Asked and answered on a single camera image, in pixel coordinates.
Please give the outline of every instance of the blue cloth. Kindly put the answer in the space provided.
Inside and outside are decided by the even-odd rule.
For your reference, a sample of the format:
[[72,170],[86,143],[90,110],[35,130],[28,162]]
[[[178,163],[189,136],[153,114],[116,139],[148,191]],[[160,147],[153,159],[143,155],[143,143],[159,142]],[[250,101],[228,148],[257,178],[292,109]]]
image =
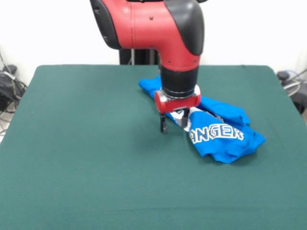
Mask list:
[[[139,86],[154,98],[155,91],[161,89],[161,78],[141,80]],[[178,124],[174,113],[166,115]],[[202,157],[212,155],[216,161],[232,163],[255,153],[265,142],[249,124],[243,109],[202,96],[200,105],[191,109],[186,131]]]

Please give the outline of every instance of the white wall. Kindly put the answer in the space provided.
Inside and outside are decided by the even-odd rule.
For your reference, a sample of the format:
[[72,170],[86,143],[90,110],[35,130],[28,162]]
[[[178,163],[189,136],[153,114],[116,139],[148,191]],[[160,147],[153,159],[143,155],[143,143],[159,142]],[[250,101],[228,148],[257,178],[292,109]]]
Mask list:
[[118,51],[101,37],[89,0],[0,0],[0,9],[0,48],[27,83],[42,64],[119,63]]
[[209,0],[202,5],[202,63],[307,67],[306,2],[302,0]]
[[[209,0],[202,4],[202,64],[307,67],[302,0]],[[89,0],[0,0],[0,47],[26,83],[42,64],[118,64],[97,28]]]

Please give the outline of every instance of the red robot arm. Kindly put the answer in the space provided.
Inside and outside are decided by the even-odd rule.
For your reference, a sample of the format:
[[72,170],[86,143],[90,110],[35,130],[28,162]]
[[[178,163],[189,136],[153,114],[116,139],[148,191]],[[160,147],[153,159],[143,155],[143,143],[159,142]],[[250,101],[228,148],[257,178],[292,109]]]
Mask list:
[[161,114],[199,104],[201,95],[195,87],[203,50],[204,20],[196,0],[90,1],[109,47],[158,51],[162,89],[155,101]]

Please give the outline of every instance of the table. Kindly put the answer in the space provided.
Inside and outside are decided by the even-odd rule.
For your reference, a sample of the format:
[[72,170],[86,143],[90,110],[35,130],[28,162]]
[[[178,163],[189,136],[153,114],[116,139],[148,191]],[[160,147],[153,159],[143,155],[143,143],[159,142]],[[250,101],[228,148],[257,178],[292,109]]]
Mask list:
[[156,66],[40,66],[0,145],[1,230],[305,230],[307,129],[266,66],[201,66],[266,138],[201,158],[138,86]]

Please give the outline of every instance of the shirt logo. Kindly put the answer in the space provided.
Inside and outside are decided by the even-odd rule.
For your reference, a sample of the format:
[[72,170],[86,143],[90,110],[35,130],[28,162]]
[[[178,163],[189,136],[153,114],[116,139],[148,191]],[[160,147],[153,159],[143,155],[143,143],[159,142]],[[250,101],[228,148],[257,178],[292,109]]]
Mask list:
[[229,138],[244,140],[244,133],[228,124],[212,124],[209,127],[191,129],[190,138],[193,144],[215,138]]

